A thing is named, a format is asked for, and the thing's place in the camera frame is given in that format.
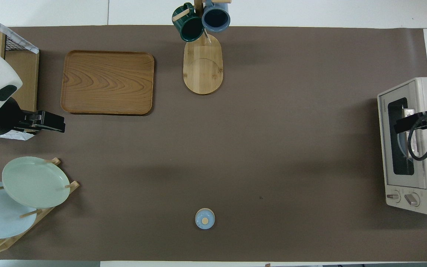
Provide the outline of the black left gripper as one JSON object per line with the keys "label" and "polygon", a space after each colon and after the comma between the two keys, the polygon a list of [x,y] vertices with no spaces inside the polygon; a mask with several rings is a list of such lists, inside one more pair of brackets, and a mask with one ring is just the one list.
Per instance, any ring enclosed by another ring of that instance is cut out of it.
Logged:
{"label": "black left gripper", "polygon": [[22,110],[14,98],[9,98],[0,108],[0,135],[11,130],[36,134],[42,128],[34,126],[34,121],[42,116],[42,126],[56,132],[65,132],[65,118],[47,111]]}

